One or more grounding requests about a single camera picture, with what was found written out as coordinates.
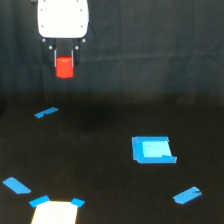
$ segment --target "blue tape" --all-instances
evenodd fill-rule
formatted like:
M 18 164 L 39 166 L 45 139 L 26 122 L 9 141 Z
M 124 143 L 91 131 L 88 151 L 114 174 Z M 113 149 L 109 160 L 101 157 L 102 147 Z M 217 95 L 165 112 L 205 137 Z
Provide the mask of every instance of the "blue tape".
M 170 152 L 169 145 L 167 144 L 161 144 L 161 146 L 158 147 L 158 142 L 169 142 L 168 137 L 133 137 L 132 138 L 132 147 L 133 147 L 133 159 L 137 160 L 138 163 L 176 163 L 177 157 L 173 157 Z M 149 152 L 145 153 L 146 155 L 152 155 L 152 156 L 145 156 L 144 155 L 144 148 L 143 148 L 143 142 L 151 142 L 152 146 L 156 146 L 155 150 L 156 152 Z
M 162 157 L 145 157 L 143 159 L 138 159 L 138 163 L 149 164 L 149 163 L 176 163 L 177 157 L 174 156 L 162 156 Z
M 38 205 L 44 203 L 44 202 L 47 202 L 47 201 L 50 201 L 49 197 L 46 195 L 46 196 L 43 196 L 41 198 L 38 198 L 38 199 L 35 199 L 33 201 L 30 201 L 30 205 L 35 208 L 37 207 Z
M 72 203 L 73 205 L 78 206 L 78 207 L 82 207 L 82 206 L 84 205 L 85 201 L 82 201 L 82 200 L 80 200 L 80 199 L 74 198 L 74 199 L 71 201 L 71 203 Z
M 34 116 L 37 117 L 37 118 L 42 118 L 45 114 L 52 114 L 52 113 L 54 113 L 56 111 L 58 111 L 57 108 L 51 107 L 51 108 L 49 108 L 47 110 L 44 110 L 42 112 L 39 112 L 39 113 L 35 114 Z
M 139 137 L 133 137 L 132 140 L 134 142 L 143 142 L 143 141 L 156 141 L 156 142 L 162 142 L 162 141 L 166 141 L 169 142 L 169 138 L 167 136 L 158 136 L 158 137 L 146 137 L 146 136 L 139 136 Z
M 201 191 L 196 187 L 192 187 L 189 190 L 186 190 L 174 196 L 173 199 L 176 203 L 185 204 L 186 202 L 191 201 L 192 199 L 199 197 L 200 195 L 202 195 Z
M 13 190 L 16 194 L 29 194 L 31 190 L 20 183 L 13 177 L 8 178 L 7 180 L 3 181 L 7 187 Z

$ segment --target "blue tape strip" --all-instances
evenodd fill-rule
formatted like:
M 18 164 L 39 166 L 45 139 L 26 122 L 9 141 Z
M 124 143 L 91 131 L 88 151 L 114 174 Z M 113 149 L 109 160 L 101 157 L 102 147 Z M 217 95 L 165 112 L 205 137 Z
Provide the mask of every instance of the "blue tape strip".
M 71 201 L 71 203 L 72 203 L 73 205 L 78 206 L 78 207 L 82 207 L 82 206 L 84 205 L 85 201 L 82 201 L 82 200 L 80 200 L 80 199 L 74 198 L 74 199 Z
M 202 195 L 201 191 L 197 187 L 192 187 L 189 190 L 186 190 L 173 197 L 176 203 L 185 204 L 192 199 Z
M 138 159 L 138 153 L 137 153 L 138 142 L 135 141 L 134 138 L 132 138 L 132 148 L 133 148 L 133 159 L 137 160 Z
M 35 199 L 35 200 L 33 200 L 33 201 L 30 201 L 29 203 L 30 203 L 30 205 L 31 205 L 33 208 L 35 208 L 35 207 L 37 207 L 37 205 L 40 205 L 40 204 L 42 204 L 42 203 L 44 203 L 44 202 L 47 202 L 47 201 L 50 201 L 50 199 L 49 199 L 49 197 L 46 195 L 46 196 L 43 196 L 43 197 L 41 197 L 41 198 Z
M 52 114 L 52 113 L 54 113 L 56 111 L 58 111 L 57 108 L 51 107 L 51 108 L 49 108 L 47 110 L 44 110 L 42 112 L 39 112 L 39 113 L 35 114 L 34 116 L 37 117 L 37 118 L 42 118 L 45 114 Z
M 13 190 L 16 194 L 29 194 L 31 190 L 20 183 L 13 177 L 8 178 L 7 180 L 3 181 L 7 187 Z
M 138 159 L 138 163 L 149 164 L 149 163 L 176 163 L 177 157 L 173 156 L 162 156 L 162 157 L 144 157 L 143 159 Z

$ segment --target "black surface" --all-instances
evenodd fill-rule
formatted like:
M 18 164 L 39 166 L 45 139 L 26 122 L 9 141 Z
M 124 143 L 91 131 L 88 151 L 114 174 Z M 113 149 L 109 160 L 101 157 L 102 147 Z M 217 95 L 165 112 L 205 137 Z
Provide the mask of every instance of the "black surface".
M 29 201 L 84 199 L 77 224 L 223 223 L 224 108 L 54 105 L 9 106 L 0 119 L 1 182 L 15 177 L 32 190 L 0 184 L 0 223 L 31 223 Z M 169 136 L 175 165 L 141 165 L 131 137 Z M 172 199 L 198 187 L 203 196 Z

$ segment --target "red block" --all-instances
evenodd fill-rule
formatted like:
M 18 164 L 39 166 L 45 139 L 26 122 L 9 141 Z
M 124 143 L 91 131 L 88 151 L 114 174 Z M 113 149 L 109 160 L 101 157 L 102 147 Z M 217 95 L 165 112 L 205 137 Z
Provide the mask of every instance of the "red block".
M 72 66 L 71 56 L 61 56 L 57 58 L 57 77 L 62 79 L 72 78 L 75 70 Z

